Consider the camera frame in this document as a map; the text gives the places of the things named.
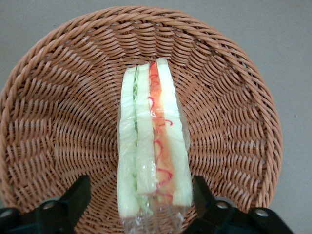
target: wicker basket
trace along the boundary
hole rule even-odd
[[[0,99],[0,188],[23,212],[88,174],[84,234],[121,233],[117,110],[125,69],[166,57],[191,134],[192,175],[243,211],[268,207],[282,159],[272,95],[232,40],[176,10],[113,7],[41,39],[11,72]],[[196,216],[190,209],[184,226]],[[162,232],[166,233],[166,221]]]

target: metal screw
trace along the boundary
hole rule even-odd
[[[216,201],[225,201],[226,203],[229,204],[229,206],[232,206],[234,208],[237,208],[236,204],[229,198],[226,198],[226,197],[222,197],[222,196],[216,196],[215,197],[215,200]]]
[[[45,204],[45,205],[43,206],[43,209],[44,209],[44,210],[47,210],[47,209],[52,208],[53,206],[54,206],[54,202],[52,201],[52,202],[49,202],[49,203]]]
[[[217,205],[217,207],[219,207],[221,209],[227,209],[228,208],[228,205],[223,201],[218,201],[216,205]]]
[[[254,212],[261,217],[268,217],[269,216],[269,214],[265,210],[262,210],[262,209],[255,209]]]
[[[4,218],[6,216],[9,216],[12,213],[12,210],[6,210],[5,212],[2,212],[0,214],[0,218]]]

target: gray surface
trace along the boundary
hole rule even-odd
[[[284,161],[271,209],[297,234],[312,233],[312,1],[0,0],[0,88],[18,60],[70,20],[114,5],[180,9],[236,41],[259,68],[281,118]]]

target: wrapped sandwich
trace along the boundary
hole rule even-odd
[[[126,70],[118,115],[117,196],[125,231],[157,232],[159,211],[176,230],[193,193],[189,135],[165,58]]]

